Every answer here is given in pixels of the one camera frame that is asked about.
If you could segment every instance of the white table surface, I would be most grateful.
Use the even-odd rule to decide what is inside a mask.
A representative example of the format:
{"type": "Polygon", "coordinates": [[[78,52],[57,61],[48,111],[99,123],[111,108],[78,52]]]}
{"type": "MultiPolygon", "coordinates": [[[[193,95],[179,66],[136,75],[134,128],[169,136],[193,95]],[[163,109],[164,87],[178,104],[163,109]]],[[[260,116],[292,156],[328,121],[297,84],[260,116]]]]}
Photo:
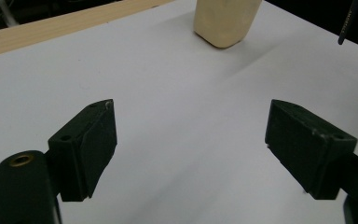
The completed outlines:
{"type": "Polygon", "coordinates": [[[358,138],[358,46],[263,2],[246,38],[216,49],[193,33],[195,5],[1,54],[0,161],[47,151],[84,106],[113,98],[116,154],[92,199],[61,203],[63,223],[344,223],[345,192],[304,194],[264,135],[280,99],[358,138]]]}

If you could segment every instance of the black plastic part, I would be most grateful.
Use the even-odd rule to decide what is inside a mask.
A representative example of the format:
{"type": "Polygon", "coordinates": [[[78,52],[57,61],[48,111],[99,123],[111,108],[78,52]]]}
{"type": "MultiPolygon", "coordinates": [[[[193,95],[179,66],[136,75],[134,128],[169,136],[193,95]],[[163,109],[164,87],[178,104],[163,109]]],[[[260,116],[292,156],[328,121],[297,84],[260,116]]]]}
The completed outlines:
{"type": "Polygon", "coordinates": [[[64,202],[91,197],[117,144],[112,100],[88,105],[49,140],[48,166],[64,202]]]}
{"type": "Polygon", "coordinates": [[[0,163],[0,224],[58,224],[45,155],[25,151],[0,163]]]}
{"type": "Polygon", "coordinates": [[[272,100],[266,143],[314,199],[334,200],[337,164],[352,154],[357,139],[299,105],[272,100]]]}
{"type": "Polygon", "coordinates": [[[339,185],[358,202],[358,156],[351,154],[335,164],[339,169],[339,185]]]}
{"type": "Polygon", "coordinates": [[[351,196],[347,196],[345,200],[344,214],[346,224],[358,224],[358,202],[351,196]]]}

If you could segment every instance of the wooden surface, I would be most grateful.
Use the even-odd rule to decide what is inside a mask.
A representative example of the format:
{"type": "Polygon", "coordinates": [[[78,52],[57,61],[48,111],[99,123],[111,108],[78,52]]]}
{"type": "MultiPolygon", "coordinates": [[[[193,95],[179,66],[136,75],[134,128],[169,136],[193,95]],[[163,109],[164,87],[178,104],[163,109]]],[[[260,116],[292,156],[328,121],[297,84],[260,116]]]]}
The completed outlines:
{"type": "Polygon", "coordinates": [[[68,35],[172,0],[125,0],[0,30],[0,53],[68,35]]]}

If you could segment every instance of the screw hole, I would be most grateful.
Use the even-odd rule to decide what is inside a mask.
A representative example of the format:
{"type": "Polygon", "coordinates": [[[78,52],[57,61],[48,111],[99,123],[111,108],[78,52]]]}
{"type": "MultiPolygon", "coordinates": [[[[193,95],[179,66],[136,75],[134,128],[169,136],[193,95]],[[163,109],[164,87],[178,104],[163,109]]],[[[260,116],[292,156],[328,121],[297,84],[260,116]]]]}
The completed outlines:
{"type": "Polygon", "coordinates": [[[109,109],[110,108],[110,105],[111,105],[111,102],[110,101],[108,101],[108,102],[106,102],[105,103],[105,109],[109,109]]]}
{"type": "Polygon", "coordinates": [[[23,165],[29,163],[30,161],[32,161],[33,159],[34,159],[33,155],[27,155],[27,154],[20,155],[10,161],[10,166],[12,166],[12,167],[23,166],[23,165]]]}
{"type": "Polygon", "coordinates": [[[68,141],[69,139],[71,139],[71,135],[64,135],[63,137],[61,137],[62,141],[68,141]]]}

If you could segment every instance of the beige wooden block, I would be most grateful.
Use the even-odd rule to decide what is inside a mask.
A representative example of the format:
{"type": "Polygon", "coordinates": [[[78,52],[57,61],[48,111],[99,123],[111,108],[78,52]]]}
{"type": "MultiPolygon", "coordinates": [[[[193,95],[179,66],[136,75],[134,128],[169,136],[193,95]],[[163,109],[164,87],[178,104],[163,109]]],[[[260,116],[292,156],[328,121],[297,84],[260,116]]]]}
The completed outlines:
{"type": "Polygon", "coordinates": [[[245,38],[261,0],[198,0],[194,31],[218,48],[245,38]]]}

